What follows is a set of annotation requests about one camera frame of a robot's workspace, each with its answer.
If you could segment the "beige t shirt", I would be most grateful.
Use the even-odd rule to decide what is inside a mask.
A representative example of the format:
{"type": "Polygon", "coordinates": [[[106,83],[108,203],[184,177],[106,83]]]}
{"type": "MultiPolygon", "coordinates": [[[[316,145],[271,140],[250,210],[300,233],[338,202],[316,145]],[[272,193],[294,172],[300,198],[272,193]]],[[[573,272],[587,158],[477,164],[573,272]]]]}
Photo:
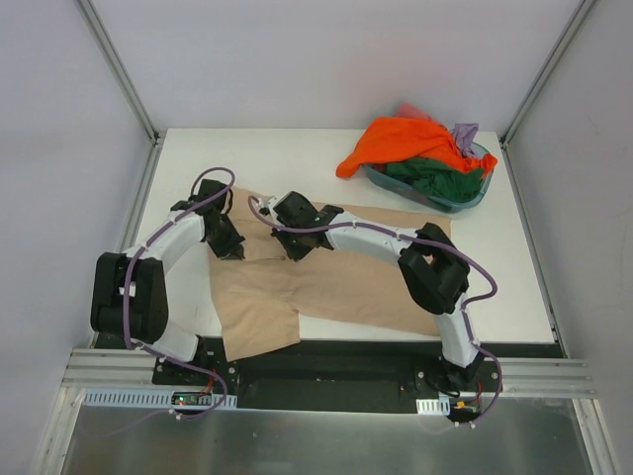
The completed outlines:
{"type": "Polygon", "coordinates": [[[361,253],[318,248],[294,262],[236,188],[231,222],[244,257],[209,257],[211,297],[230,361],[300,340],[300,317],[436,336],[433,316],[410,297],[400,270],[361,253]]]}

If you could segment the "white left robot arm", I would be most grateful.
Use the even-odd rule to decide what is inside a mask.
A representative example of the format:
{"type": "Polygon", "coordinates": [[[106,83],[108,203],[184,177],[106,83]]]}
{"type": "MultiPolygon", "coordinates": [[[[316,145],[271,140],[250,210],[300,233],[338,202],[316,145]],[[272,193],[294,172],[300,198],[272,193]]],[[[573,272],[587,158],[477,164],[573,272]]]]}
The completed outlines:
{"type": "Polygon", "coordinates": [[[221,260],[244,259],[244,237],[228,215],[232,201],[230,184],[200,179],[189,198],[175,203],[149,237],[123,252],[99,256],[92,330],[121,338],[127,349],[143,349],[165,359],[186,384],[205,379],[215,383],[203,338],[169,317],[166,275],[198,243],[221,260]]]}

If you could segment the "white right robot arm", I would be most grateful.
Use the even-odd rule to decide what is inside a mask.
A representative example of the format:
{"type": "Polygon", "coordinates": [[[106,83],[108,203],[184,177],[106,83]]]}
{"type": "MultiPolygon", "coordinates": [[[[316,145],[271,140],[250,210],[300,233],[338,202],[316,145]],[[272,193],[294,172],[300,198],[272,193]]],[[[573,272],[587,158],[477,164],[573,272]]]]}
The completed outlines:
{"type": "Polygon", "coordinates": [[[317,209],[304,195],[260,199],[258,212],[271,220],[272,236],[288,256],[303,259],[312,250],[352,251],[393,264],[407,290],[434,317],[441,340],[439,381],[449,394],[468,390],[481,377],[484,356],[478,350],[464,302],[469,288],[469,263],[439,226],[401,231],[362,219],[340,207],[317,209]]]}

